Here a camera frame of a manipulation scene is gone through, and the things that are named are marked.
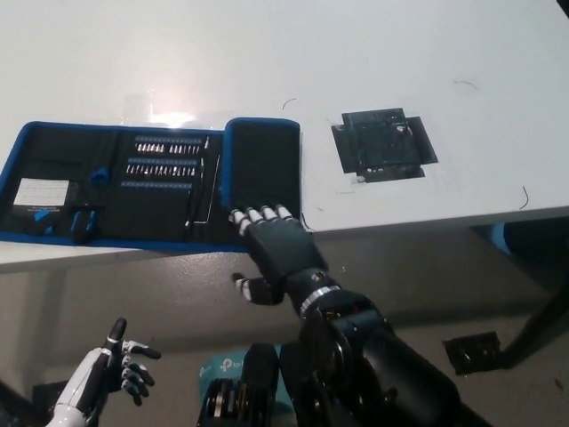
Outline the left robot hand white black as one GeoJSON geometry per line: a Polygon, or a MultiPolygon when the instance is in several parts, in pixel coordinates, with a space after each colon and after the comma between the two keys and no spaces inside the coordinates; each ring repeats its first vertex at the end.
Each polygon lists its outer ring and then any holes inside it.
{"type": "Polygon", "coordinates": [[[108,395],[117,391],[125,391],[135,406],[142,405],[155,380],[134,357],[159,360],[161,353],[144,343],[126,339],[126,327],[127,320],[118,318],[105,342],[84,356],[54,404],[48,427],[95,425],[108,395]]]}

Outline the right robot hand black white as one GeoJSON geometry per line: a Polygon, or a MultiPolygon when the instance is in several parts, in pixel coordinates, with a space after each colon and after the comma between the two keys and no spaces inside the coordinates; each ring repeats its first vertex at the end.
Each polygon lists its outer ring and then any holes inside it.
{"type": "Polygon", "coordinates": [[[229,220],[242,238],[260,276],[247,278],[235,273],[236,288],[248,301],[273,306],[286,296],[299,312],[305,300],[322,285],[314,275],[328,271],[325,258],[310,233],[283,205],[235,209],[229,220]]]}

